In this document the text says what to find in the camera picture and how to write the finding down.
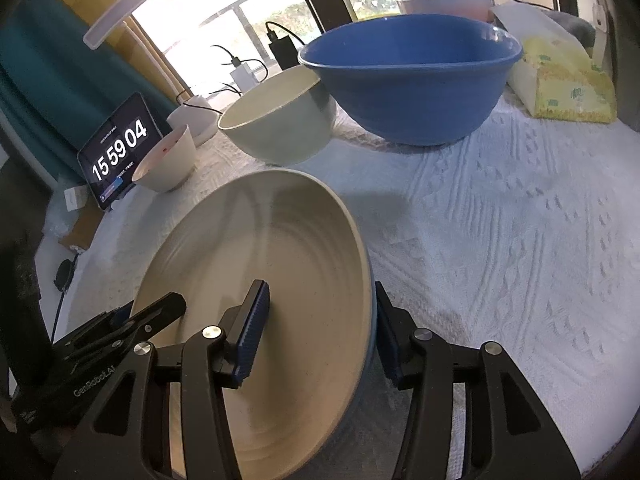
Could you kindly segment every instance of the blue bowl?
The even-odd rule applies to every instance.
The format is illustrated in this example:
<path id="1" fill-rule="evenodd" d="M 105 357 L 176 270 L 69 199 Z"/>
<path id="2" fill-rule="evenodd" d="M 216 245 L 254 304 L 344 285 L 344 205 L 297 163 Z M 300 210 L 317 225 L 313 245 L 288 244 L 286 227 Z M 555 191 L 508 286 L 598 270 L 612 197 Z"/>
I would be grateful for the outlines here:
<path id="1" fill-rule="evenodd" d="M 338 104 L 393 142 L 455 142 L 482 124 L 522 56 L 488 23 L 406 14 L 334 28 L 300 51 Z"/>

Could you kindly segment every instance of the curtain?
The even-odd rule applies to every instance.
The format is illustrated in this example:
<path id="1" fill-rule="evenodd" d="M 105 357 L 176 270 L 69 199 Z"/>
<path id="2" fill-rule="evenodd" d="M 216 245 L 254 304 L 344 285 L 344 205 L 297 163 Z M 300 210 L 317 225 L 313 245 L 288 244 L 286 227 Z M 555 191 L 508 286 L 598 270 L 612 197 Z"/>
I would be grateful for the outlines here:
<path id="1" fill-rule="evenodd" d="M 92 25 L 116 0 L 62 0 L 76 13 L 85 23 Z M 160 66 L 164 67 L 164 72 L 171 78 L 175 87 L 180 91 L 186 88 L 182 79 L 177 75 L 173 67 L 158 52 L 156 46 L 142 31 L 138 22 L 134 18 L 127 18 L 127 25 L 142 39 L 149 51 L 156 58 Z M 156 88 L 164 92 L 169 99 L 174 100 L 175 95 L 164 77 L 158 73 L 158 69 L 146 56 L 142 48 L 128 34 L 123 27 L 114 30 L 107 38 L 107 42 L 125 59 L 132 67 L 140 72 Z"/>
<path id="2" fill-rule="evenodd" d="M 90 50 L 87 29 L 61 0 L 23 0 L 0 28 L 0 108 L 53 177 L 77 182 L 76 153 L 133 92 L 163 133 L 176 107 L 110 45 Z"/>

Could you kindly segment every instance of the cardboard box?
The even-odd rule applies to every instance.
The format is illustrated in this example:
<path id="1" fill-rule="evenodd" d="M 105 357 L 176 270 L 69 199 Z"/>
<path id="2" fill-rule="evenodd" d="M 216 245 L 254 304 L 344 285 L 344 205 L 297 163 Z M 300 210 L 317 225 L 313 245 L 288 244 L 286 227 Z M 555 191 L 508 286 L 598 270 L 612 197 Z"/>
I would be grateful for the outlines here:
<path id="1" fill-rule="evenodd" d="M 102 221 L 104 212 L 94 200 L 89 200 L 81 210 L 71 232 L 60 240 L 67 249 L 83 253 L 94 241 L 95 232 Z"/>

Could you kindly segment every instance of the teal curtain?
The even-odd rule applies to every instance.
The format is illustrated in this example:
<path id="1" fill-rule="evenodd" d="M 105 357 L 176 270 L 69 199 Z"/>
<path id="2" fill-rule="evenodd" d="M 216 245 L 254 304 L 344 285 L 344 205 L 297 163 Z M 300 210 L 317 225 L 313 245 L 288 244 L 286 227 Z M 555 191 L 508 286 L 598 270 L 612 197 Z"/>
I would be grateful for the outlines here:
<path id="1" fill-rule="evenodd" d="M 23 0 L 0 28 L 0 109 L 53 177 L 77 182 L 78 150 L 133 92 L 163 134 L 177 106 L 108 44 L 90 50 L 87 29 L 61 0 Z"/>

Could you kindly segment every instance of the table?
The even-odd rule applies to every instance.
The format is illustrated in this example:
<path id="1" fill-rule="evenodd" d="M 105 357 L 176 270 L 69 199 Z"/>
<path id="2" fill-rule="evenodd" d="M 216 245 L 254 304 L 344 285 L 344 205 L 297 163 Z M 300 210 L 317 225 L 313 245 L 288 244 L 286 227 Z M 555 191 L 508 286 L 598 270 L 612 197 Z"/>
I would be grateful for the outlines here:
<path id="1" fill-rule="evenodd" d="M 449 342 L 500 342 L 589 469 L 640 404 L 640 136 L 619 121 L 534 120 L 506 89 L 451 146 L 389 143 L 343 112 L 335 137 L 293 167 L 345 201 L 394 304 Z M 179 190 L 132 190 L 78 259 L 68 328 L 131 300 L 195 204 L 265 167 L 218 133 Z M 377 357 L 363 381 L 344 427 L 293 478 L 390 478 L 410 398 Z M 450 478 L 462 464 L 463 411 L 456 388 Z"/>

